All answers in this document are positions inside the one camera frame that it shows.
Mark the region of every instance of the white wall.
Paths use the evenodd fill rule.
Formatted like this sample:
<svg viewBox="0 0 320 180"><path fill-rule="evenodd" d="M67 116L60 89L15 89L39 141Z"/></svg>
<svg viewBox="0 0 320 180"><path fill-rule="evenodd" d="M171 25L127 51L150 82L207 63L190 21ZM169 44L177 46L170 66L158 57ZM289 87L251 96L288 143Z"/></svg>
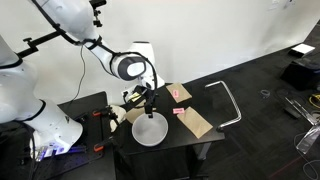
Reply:
<svg viewBox="0 0 320 180"><path fill-rule="evenodd" d="M115 50L132 41L150 41L156 67L168 82L187 82L304 41L320 18L319 0L108 0L102 8L102 37ZM0 34L13 50L53 29L27 0L0 0ZM56 103L75 95L82 75L80 48L62 38L26 58L38 67L35 94ZM122 103L120 91L132 84L110 77L85 50L87 74L79 97L106 91Z"/></svg>

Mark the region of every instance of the white bowl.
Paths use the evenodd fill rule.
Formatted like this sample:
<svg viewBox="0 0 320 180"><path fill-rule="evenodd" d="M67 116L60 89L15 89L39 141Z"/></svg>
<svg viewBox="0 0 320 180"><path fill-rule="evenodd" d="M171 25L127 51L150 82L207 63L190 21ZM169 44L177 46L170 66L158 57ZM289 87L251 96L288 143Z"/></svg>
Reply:
<svg viewBox="0 0 320 180"><path fill-rule="evenodd" d="M133 123L132 135L143 146L156 146L160 144L168 133L168 122L161 114L154 112L150 119L142 114Z"/></svg>

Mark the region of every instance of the metal handle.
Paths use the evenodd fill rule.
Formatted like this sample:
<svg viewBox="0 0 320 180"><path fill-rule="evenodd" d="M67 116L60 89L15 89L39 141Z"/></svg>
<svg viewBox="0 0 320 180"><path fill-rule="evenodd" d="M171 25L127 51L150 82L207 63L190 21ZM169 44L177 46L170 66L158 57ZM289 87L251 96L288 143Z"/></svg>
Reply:
<svg viewBox="0 0 320 180"><path fill-rule="evenodd" d="M223 124L220 124L219 127L218 127L218 129L219 129L219 130L222 130L222 129L223 129L224 127L226 127L226 126L229 126L229 125L231 125L231 124L234 124L234 123L236 123L236 122L239 122L239 121L241 120L241 112L240 112L240 109L239 109L239 107L238 107L238 105L237 105L236 100L234 99L234 97L233 97L230 89L228 88L228 86L227 86L227 84L226 84L225 82L223 82L223 81L217 81L217 82L214 82L214 83L211 83L211 84L207 84L207 85L205 86L205 88L208 88L208 87L211 87L211 86L215 86L215 85L218 85L218 84L222 84L222 85L224 86L224 88L225 88L226 91L228 92L229 97L230 97L230 99L232 100L233 106L234 106L234 108L236 109L237 114L238 114L238 117L237 117L237 118L232 119L232 120L230 120L230 121L227 121L227 122L225 122L225 123L223 123Z"/></svg>

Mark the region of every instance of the brown paper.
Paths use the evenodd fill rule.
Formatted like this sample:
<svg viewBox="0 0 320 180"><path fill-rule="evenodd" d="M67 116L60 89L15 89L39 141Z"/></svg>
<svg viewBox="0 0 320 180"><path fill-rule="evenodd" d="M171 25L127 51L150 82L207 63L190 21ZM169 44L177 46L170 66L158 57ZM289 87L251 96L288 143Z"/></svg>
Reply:
<svg viewBox="0 0 320 180"><path fill-rule="evenodd" d="M167 86L168 91L171 93L173 99L179 103L184 100L192 98L192 96L189 94L189 92L182 86L181 83L175 83ZM177 90L179 92L179 97L173 96L173 91Z"/></svg>
<svg viewBox="0 0 320 180"><path fill-rule="evenodd" d="M146 100L141 101L137 106L143 106ZM134 121L142 114L144 114L144 108L139 108L139 109L131 109L129 112L127 112L124 117L131 123L133 124Z"/></svg>
<svg viewBox="0 0 320 180"><path fill-rule="evenodd" d="M177 116L198 139L213 128L213 126L192 107L188 107L184 114L178 114Z"/></svg>

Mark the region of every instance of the pink object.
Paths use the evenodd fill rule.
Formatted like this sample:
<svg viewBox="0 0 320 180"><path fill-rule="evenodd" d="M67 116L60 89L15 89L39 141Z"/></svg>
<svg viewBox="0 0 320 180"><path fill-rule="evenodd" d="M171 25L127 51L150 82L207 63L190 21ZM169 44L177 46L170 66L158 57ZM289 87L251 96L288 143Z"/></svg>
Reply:
<svg viewBox="0 0 320 180"><path fill-rule="evenodd" d="M184 114L184 108L173 109L173 114Z"/></svg>
<svg viewBox="0 0 320 180"><path fill-rule="evenodd" d="M179 97L179 91L178 90L173 90L172 96L174 98L178 98Z"/></svg>

